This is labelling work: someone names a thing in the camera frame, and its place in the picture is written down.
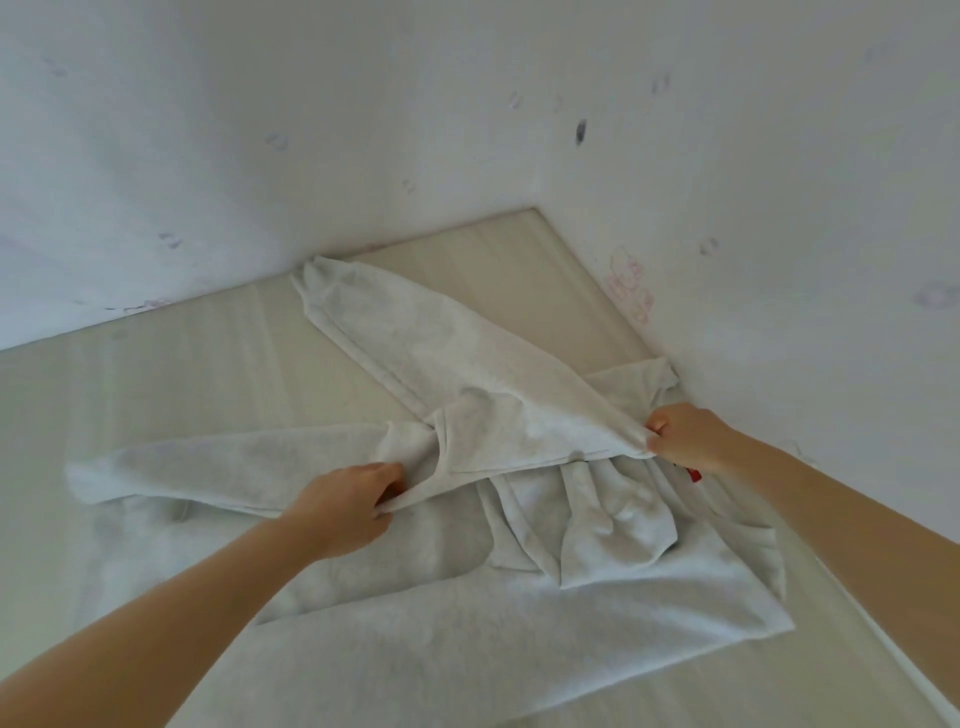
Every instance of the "beige mattress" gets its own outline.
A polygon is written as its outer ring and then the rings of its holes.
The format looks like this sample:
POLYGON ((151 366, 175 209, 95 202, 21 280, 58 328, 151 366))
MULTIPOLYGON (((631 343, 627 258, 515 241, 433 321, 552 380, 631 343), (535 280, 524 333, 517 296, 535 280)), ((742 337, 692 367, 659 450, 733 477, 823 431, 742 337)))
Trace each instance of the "beige mattress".
MULTIPOLYGON (((534 211, 359 259, 465 303, 580 374, 650 356, 534 211)), ((414 418, 307 322, 285 276, 0 352, 0 675, 69 632, 85 514, 62 486, 66 459, 172 437, 388 419, 414 418)), ((799 539, 781 529, 780 541, 796 632, 518 725, 941 725, 799 539)))

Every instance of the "forearm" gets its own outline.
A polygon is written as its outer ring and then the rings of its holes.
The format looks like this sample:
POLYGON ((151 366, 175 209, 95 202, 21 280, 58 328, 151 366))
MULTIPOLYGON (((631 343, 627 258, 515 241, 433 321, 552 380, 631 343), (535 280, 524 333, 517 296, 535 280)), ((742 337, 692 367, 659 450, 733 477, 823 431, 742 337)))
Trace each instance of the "forearm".
POLYGON ((312 561, 263 522, 0 684, 0 725, 163 726, 256 613, 312 561))
POLYGON ((746 436, 730 450, 721 474, 774 506, 910 659, 960 700, 960 546, 782 450, 746 436))

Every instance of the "white wall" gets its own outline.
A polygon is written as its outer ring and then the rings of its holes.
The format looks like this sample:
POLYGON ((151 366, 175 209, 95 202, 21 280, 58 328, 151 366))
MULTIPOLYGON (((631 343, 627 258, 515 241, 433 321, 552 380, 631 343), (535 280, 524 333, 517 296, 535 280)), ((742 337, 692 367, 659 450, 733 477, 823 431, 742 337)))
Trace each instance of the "white wall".
POLYGON ((960 540, 960 5, 568 25, 550 222, 695 399, 960 540))
POLYGON ((549 5, 0 0, 0 349, 531 205, 549 5))
POLYGON ((955 0, 0 0, 0 104, 0 348, 537 204, 697 400, 960 539, 955 0))

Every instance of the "hand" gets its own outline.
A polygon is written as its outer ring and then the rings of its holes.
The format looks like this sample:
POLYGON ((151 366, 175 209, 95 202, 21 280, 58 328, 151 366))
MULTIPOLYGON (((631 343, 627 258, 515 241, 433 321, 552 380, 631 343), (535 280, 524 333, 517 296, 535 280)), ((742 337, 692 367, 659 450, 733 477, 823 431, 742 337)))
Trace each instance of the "hand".
POLYGON ((724 471, 725 464, 749 441, 708 409, 687 402, 654 410, 646 426, 657 433, 647 441, 651 452, 704 473, 724 471))
POLYGON ((406 490, 400 463, 370 463, 315 477, 276 520, 308 549, 310 561, 343 556, 382 536, 393 514, 374 507, 406 490))

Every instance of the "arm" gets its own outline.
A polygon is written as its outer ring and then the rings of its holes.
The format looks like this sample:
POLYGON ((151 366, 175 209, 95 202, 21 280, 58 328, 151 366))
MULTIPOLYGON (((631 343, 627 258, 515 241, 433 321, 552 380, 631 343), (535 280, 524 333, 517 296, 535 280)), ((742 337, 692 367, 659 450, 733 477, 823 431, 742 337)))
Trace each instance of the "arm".
POLYGON ((658 409, 647 427, 654 454, 760 493, 960 705, 960 546, 692 404, 658 409))
POLYGON ((362 548, 390 525, 376 503, 402 492, 398 463, 313 480, 275 521, 51 648, 0 683, 0 725, 163 726, 288 581, 362 548))

